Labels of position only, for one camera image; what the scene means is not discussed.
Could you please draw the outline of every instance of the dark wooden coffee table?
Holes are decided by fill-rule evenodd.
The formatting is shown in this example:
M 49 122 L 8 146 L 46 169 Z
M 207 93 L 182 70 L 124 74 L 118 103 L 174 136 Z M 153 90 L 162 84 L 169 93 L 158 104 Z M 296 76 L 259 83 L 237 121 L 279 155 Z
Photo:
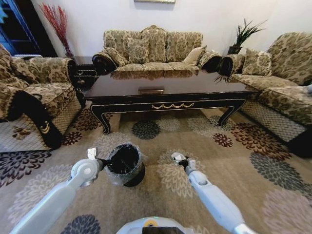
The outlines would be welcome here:
M 205 71 L 132 71 L 100 76 L 85 96 L 101 122 L 104 134 L 110 124 L 105 113 L 170 111 L 227 107 L 219 125 L 239 110 L 246 97 L 258 91 L 245 84 L 227 82 Z

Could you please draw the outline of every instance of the table leg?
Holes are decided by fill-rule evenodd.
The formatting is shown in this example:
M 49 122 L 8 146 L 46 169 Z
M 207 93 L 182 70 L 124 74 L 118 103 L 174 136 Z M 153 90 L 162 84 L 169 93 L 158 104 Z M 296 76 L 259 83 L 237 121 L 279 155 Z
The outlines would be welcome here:
M 233 100 L 233 106 L 230 106 L 228 110 L 220 117 L 219 126 L 224 126 L 226 121 L 244 105 L 245 101 L 245 99 Z
M 107 118 L 105 117 L 105 113 L 103 112 L 102 108 L 99 106 L 91 105 L 91 112 L 92 114 L 100 121 L 103 126 L 103 134 L 109 134 L 111 132 L 111 125 Z

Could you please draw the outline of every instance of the area rug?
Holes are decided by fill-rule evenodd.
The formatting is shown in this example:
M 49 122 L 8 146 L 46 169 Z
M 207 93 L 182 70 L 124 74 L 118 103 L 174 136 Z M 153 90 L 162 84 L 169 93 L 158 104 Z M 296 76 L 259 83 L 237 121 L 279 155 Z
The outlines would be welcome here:
M 103 135 L 86 107 L 59 149 L 0 155 L 1 233 L 9 233 L 48 191 L 66 180 L 88 148 L 97 147 L 104 158 L 125 142 L 143 154 L 143 181 L 132 188 L 116 186 L 101 172 L 77 192 L 49 233 L 114 234 L 127 222 L 147 216 L 175 219 L 197 234 L 227 233 L 192 190 L 183 167 L 172 162 L 174 152 L 194 158 L 197 168 L 257 232 L 312 233 L 312 161 L 292 154 L 240 113 L 219 127 L 222 114 L 210 109 L 107 115 L 113 132 Z

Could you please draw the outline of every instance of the sofa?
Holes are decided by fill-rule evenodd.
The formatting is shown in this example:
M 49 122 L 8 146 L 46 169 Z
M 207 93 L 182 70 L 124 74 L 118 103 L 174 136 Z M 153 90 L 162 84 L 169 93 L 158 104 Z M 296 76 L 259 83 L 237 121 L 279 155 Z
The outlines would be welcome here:
M 285 33 L 270 46 L 272 75 L 242 75 L 245 55 L 227 55 L 219 73 L 260 91 L 250 97 L 241 110 L 277 135 L 301 155 L 312 136 L 312 34 Z
M 215 72 L 221 55 L 206 51 L 196 65 L 184 63 L 187 55 L 202 44 L 203 35 L 197 32 L 166 32 L 152 25 L 141 32 L 108 30 L 104 32 L 104 48 L 115 48 L 124 58 L 129 59 L 128 39 L 146 39 L 149 46 L 148 59 L 141 63 L 128 63 L 118 66 L 105 49 L 93 56 L 97 73 L 108 74 L 116 71 L 151 71 L 151 70 L 199 70 Z
M 84 104 L 69 58 L 15 58 L 0 45 L 0 152 L 49 150 Z

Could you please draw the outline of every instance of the white robotic arm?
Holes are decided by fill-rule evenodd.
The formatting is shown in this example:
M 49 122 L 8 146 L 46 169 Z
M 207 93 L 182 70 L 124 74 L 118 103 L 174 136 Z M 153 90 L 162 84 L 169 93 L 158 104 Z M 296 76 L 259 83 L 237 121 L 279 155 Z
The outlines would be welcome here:
M 71 178 L 55 186 L 11 231 L 12 234 L 44 234 L 73 202 L 76 191 L 91 184 L 98 173 L 109 161 L 96 159 L 96 150 L 88 150 L 88 158 L 77 162 L 71 171 Z M 175 153 L 172 158 L 183 165 L 189 181 L 200 200 L 204 203 L 216 222 L 233 234 L 256 234 L 248 228 L 237 206 L 206 176 L 195 169 L 195 161 L 187 160 L 185 156 Z M 146 221 L 157 223 L 159 227 L 177 227 L 185 234 L 192 233 L 182 228 L 172 219 L 143 218 L 124 225 L 118 234 L 141 234 Z

